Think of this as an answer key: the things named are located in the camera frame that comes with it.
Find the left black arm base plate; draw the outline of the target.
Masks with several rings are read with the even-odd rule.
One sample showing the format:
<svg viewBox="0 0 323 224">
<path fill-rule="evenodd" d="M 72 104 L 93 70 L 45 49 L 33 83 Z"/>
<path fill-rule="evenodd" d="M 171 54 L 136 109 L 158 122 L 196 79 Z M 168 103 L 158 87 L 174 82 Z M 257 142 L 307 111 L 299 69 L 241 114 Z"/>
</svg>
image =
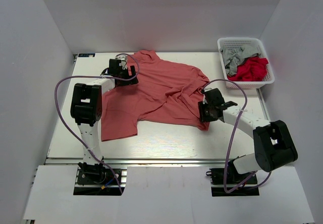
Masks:
<svg viewBox="0 0 323 224">
<path fill-rule="evenodd" d="M 102 177 L 78 169 L 74 196 L 121 196 L 121 194 L 117 181 L 109 169 L 105 169 Z"/>
</svg>

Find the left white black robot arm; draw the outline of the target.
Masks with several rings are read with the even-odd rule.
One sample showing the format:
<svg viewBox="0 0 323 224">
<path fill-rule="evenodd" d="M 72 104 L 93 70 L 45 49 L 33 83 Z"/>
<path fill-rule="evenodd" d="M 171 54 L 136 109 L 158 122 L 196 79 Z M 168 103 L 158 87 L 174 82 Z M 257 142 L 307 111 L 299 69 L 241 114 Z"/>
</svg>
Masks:
<svg viewBox="0 0 323 224">
<path fill-rule="evenodd" d="M 96 184 L 103 183 L 107 178 L 98 136 L 98 122 L 103 111 L 102 96 L 118 86 L 138 83 L 135 67 L 127 66 L 127 61 L 127 55 L 121 53 L 109 60 L 109 67 L 99 78 L 74 86 L 70 113 L 80 131 L 84 151 L 83 161 L 78 166 L 83 176 Z"/>
</svg>

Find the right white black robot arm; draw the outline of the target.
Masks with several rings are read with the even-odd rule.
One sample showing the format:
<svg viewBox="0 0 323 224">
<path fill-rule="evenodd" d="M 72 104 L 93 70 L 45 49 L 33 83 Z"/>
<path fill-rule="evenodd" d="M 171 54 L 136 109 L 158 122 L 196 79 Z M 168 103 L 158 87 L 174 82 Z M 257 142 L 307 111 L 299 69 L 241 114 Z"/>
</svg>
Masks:
<svg viewBox="0 0 323 224">
<path fill-rule="evenodd" d="M 244 111 L 237 103 L 225 101 L 217 88 L 205 91 L 203 95 L 203 101 L 198 103 L 203 123 L 222 121 L 232 125 L 234 132 L 240 130 L 253 140 L 253 153 L 227 161 L 222 175 L 224 181 L 238 184 L 251 173 L 259 170 L 270 173 L 298 159 L 286 123 L 281 120 L 270 122 Z"/>
</svg>

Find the salmon red t-shirt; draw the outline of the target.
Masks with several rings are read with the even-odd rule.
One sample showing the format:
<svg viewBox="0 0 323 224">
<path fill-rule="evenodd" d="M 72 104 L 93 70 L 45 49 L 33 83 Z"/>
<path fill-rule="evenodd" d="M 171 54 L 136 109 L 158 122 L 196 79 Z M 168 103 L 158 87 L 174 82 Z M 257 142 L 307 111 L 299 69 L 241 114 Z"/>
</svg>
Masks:
<svg viewBox="0 0 323 224">
<path fill-rule="evenodd" d="M 198 103 L 208 77 L 197 67 L 162 60 L 141 50 L 128 58 L 139 65 L 138 84 L 116 87 L 102 96 L 101 140 L 135 136 L 138 121 L 209 129 L 199 119 Z"/>
</svg>

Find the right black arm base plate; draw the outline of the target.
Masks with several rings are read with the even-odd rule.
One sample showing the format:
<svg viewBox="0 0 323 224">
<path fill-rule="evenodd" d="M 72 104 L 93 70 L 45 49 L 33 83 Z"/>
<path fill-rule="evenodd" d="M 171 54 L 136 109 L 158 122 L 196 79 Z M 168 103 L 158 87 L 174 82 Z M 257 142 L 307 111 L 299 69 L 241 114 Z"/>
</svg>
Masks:
<svg viewBox="0 0 323 224">
<path fill-rule="evenodd" d="M 259 189 L 255 187 L 258 184 L 257 177 L 254 174 L 246 183 L 240 184 L 239 187 L 231 193 L 226 193 L 224 190 L 224 169 L 212 168 L 205 175 L 210 178 L 211 195 L 212 197 L 247 197 L 259 196 Z M 232 174 L 228 171 L 227 189 L 230 190 L 250 174 Z"/>
</svg>

